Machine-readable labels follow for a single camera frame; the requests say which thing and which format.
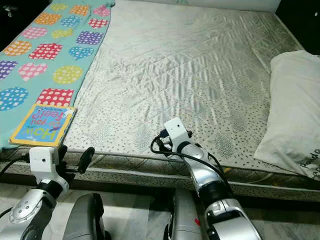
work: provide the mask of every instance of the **pillowcase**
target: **pillowcase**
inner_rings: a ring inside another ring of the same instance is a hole
[[[251,10],[275,13],[281,0],[134,0],[159,4],[180,4],[196,7]]]
[[[254,157],[320,181],[320,58],[286,52],[271,71],[267,129]]]

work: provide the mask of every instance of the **black cable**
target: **black cable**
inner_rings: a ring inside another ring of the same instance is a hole
[[[4,215],[6,215],[7,213],[9,213],[11,211],[12,207],[8,208],[7,210],[5,210],[4,212],[0,213],[0,218],[2,218]]]
[[[5,171],[15,162],[17,162],[18,160],[20,160],[21,158],[17,158],[17,159],[13,159],[11,160],[1,171],[0,171],[0,177],[5,173]]]
[[[228,183],[226,177],[224,176],[224,172],[222,170],[222,167],[221,167],[220,163],[218,162],[218,160],[212,154],[210,154],[209,156],[211,158],[213,158],[213,160],[217,163],[219,169],[217,169],[216,167],[214,167],[213,165],[211,165],[210,163],[208,163],[206,161],[203,161],[203,160],[201,160],[199,158],[196,158],[196,157],[193,157],[193,156],[190,156],[190,155],[186,155],[186,154],[178,153],[178,152],[171,152],[171,151],[157,151],[157,150],[154,150],[154,144],[155,144],[156,140],[159,139],[159,138],[160,138],[160,136],[156,136],[152,140],[151,145],[150,145],[151,152],[153,152],[155,154],[175,155],[175,156],[179,156],[179,157],[183,157],[183,158],[188,158],[188,159],[192,159],[192,160],[194,160],[194,161],[196,161],[198,163],[201,163],[203,165],[206,165],[208,168],[212,169],[215,173],[217,173],[219,175],[219,177],[224,181],[224,184],[227,186],[227,188],[229,188],[230,193],[233,195],[233,191],[231,189],[231,186]]]

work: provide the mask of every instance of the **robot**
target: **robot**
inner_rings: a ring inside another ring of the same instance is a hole
[[[233,192],[219,162],[191,140],[176,117],[164,124],[165,129],[153,139],[153,153],[176,156],[184,161],[205,212],[205,228],[209,240],[261,240],[261,237],[234,199]],[[75,173],[85,173],[95,152],[89,147],[81,156],[78,169],[67,169],[63,158],[67,147],[33,147],[29,151],[30,169],[37,187],[30,189],[8,214],[8,225],[0,232],[0,240],[40,240],[57,204],[56,199],[69,189]],[[212,157],[217,166],[211,165]],[[197,211],[190,193],[177,189],[173,197],[174,211],[164,231],[167,240],[201,240]],[[63,240],[110,240],[102,221],[103,203],[99,194],[80,197],[73,206]]]

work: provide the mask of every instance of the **quilted mattress surface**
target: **quilted mattress surface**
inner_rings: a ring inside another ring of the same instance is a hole
[[[253,155],[268,120],[270,61],[298,49],[270,13],[117,0],[64,144],[162,158],[150,143],[179,116],[223,166],[288,173]]]

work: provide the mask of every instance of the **teal blanket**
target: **teal blanket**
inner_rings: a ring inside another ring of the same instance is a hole
[[[53,0],[0,52],[0,149],[34,103],[72,106],[114,0]]]

